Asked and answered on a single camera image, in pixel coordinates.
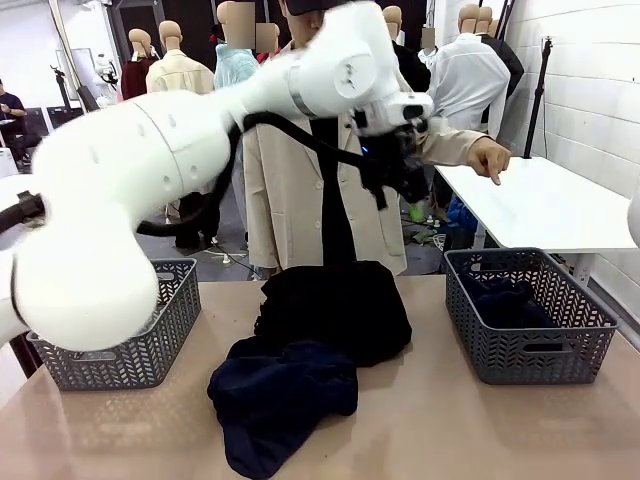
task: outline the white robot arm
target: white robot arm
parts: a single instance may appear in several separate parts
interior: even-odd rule
[[[240,85],[145,95],[58,129],[33,159],[46,224],[0,252],[0,345],[27,330],[75,351],[135,335],[158,294],[133,235],[141,221],[216,178],[249,114],[351,111],[355,132],[373,138],[426,119],[431,99],[402,93],[396,69],[380,8],[356,2]]]

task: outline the black stand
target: black stand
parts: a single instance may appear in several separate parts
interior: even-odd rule
[[[531,146],[533,145],[533,136],[536,133],[536,122],[538,121],[538,112],[540,111],[540,101],[544,95],[544,77],[547,74],[547,64],[549,63],[549,55],[553,43],[547,38],[542,50],[542,66],[540,67],[540,76],[538,77],[538,86],[533,100],[533,110],[531,111],[531,120],[529,120],[529,132],[527,133],[527,143],[524,146],[524,158],[531,158]]]
[[[71,104],[69,103],[69,95],[67,95],[67,89],[64,86],[64,72],[62,72],[61,70],[55,68],[55,67],[51,67],[53,68],[53,71],[56,74],[56,82],[58,83],[58,88],[60,89],[60,95],[62,95],[62,101],[64,103],[65,108],[67,109],[67,111],[71,111]]]
[[[509,24],[509,19],[511,18],[511,12],[513,12],[513,7],[515,7],[515,5],[516,5],[516,0],[511,0],[511,4],[507,7],[507,10],[506,10],[506,14],[504,17],[504,24],[500,25],[502,27],[502,30],[499,30],[496,35],[498,40],[504,40],[504,36],[507,33],[507,25]]]

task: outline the light blue garment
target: light blue garment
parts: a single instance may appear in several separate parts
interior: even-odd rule
[[[216,64],[215,89],[219,90],[224,87],[230,87],[240,82],[244,82],[260,66],[258,61],[253,58],[251,50],[238,48],[230,48],[226,44],[216,47],[216,55],[218,62]],[[233,193],[236,198],[236,204],[240,211],[240,218],[245,232],[247,231],[247,199],[245,197],[244,184],[244,158],[242,155],[242,140],[238,143],[236,149],[236,158],[233,165],[233,176],[231,181],[233,184]]]
[[[216,47],[216,90],[245,81],[258,69],[258,61],[251,50],[231,48],[227,44]]]

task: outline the tiled wall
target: tiled wall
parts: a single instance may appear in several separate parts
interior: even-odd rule
[[[444,38],[457,35],[468,0],[449,0]],[[494,17],[500,6],[494,7]],[[631,197],[640,177],[640,0],[516,0],[507,41],[525,76],[507,105],[501,141],[522,154],[541,64],[554,48],[533,152]],[[602,235],[607,235],[606,214]],[[599,257],[594,278],[640,319],[640,253]]]

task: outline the human hand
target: human hand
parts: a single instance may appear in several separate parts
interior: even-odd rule
[[[482,137],[471,145],[468,164],[481,177],[500,185],[500,173],[509,168],[511,152],[489,137]]]

